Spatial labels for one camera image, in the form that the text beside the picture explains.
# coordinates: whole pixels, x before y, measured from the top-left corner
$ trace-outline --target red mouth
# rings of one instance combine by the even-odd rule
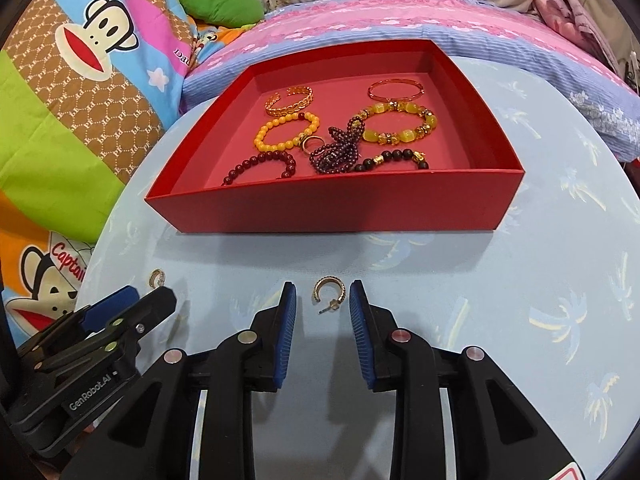
[[[48,316],[43,316],[42,314],[37,314],[36,312],[29,312],[28,310],[19,310],[15,309],[15,311],[20,314],[31,326],[33,326],[38,332],[40,330],[44,330],[47,326],[55,321],[55,319],[50,318]]]
[[[84,61],[91,68],[99,72],[104,72],[102,66],[100,65],[100,60],[95,57],[95,54],[91,51],[87,44],[70,30],[68,30],[68,28],[65,28],[64,31],[66,42],[69,44],[69,47],[74,51],[76,56],[78,56],[79,59]]]

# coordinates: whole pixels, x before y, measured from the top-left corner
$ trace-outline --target metal screw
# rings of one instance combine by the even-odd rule
[[[181,359],[182,352],[177,349],[167,350],[164,353],[164,361],[169,363],[170,365],[175,365],[176,363],[180,362]]]
[[[250,345],[251,343],[255,343],[257,339],[257,333],[253,332],[252,330],[245,330],[244,332],[238,334],[238,341],[243,345]]]
[[[482,361],[484,359],[484,351],[477,346],[470,346],[466,349],[466,356],[472,361]]]
[[[391,333],[391,339],[396,343],[408,343],[411,341],[411,332],[399,328]]]

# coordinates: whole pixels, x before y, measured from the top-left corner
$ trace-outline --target black beaded bracelet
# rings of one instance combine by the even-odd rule
[[[418,165],[419,170],[428,170],[429,164],[424,158],[424,153],[414,152],[409,148],[405,150],[393,150],[392,152],[386,150],[373,158],[365,158],[362,164],[356,164],[353,167],[353,171],[370,171],[376,166],[383,164],[384,162],[391,162],[392,160],[412,160]]]
[[[287,152],[260,152],[258,155],[252,156],[247,160],[243,160],[242,164],[238,164],[233,170],[229,171],[229,174],[222,181],[223,186],[230,186],[239,174],[244,173],[252,166],[257,166],[267,160],[281,160],[285,163],[286,169],[282,172],[279,178],[290,178],[296,173],[296,160],[293,156]]]

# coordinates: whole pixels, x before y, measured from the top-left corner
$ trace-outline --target green pillow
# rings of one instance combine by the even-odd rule
[[[260,0],[180,0],[185,12],[209,25],[239,28],[264,18]]]

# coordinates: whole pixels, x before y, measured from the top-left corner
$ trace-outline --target yellow crystal bracelet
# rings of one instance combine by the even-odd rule
[[[391,134],[381,134],[375,130],[365,129],[362,134],[362,138],[367,142],[377,142],[381,146],[384,144],[396,145],[399,142],[412,142],[412,140],[419,140],[425,135],[429,135],[438,126],[438,120],[433,112],[424,106],[417,105],[416,103],[404,102],[404,101],[389,101],[388,103],[376,103],[373,106],[369,106],[361,110],[356,114],[356,117],[361,118],[363,121],[369,119],[376,114],[383,114],[384,112],[407,112],[409,114],[416,114],[422,119],[422,124],[416,126],[413,130],[402,130],[401,132]]]
[[[286,140],[285,142],[279,142],[278,144],[265,144],[263,142],[267,132],[272,128],[279,126],[280,124],[288,123],[289,121],[309,121],[308,127],[306,127],[301,133],[297,134],[293,139]],[[275,152],[276,150],[284,151],[290,150],[294,146],[301,146],[307,137],[313,136],[314,132],[320,125],[320,119],[318,116],[313,115],[311,112],[299,112],[297,114],[287,114],[285,116],[269,121],[263,127],[260,128],[258,134],[254,139],[254,146],[261,152]]]

